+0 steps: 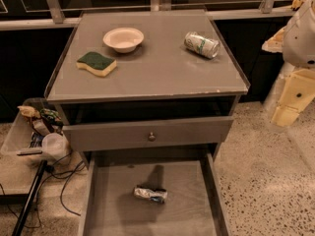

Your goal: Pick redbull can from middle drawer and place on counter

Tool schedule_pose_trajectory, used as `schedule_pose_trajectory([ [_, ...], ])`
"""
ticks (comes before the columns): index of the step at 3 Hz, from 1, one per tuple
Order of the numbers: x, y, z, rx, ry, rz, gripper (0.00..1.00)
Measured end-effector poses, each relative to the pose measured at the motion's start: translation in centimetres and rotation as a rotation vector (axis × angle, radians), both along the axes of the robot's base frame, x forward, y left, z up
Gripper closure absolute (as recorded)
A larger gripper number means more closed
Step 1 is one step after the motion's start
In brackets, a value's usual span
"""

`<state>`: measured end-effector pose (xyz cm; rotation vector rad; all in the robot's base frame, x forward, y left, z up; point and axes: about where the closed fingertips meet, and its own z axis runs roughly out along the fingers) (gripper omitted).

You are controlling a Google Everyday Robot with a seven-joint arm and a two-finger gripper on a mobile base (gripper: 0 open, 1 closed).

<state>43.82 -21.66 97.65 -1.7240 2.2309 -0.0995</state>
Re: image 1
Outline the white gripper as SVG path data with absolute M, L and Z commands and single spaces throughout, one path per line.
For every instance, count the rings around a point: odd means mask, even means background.
M 285 62 L 303 69 L 292 72 L 286 79 L 272 122 L 290 126 L 315 98 L 315 0 L 305 0 L 290 18 L 285 28 L 266 40 L 262 49 L 283 53 Z

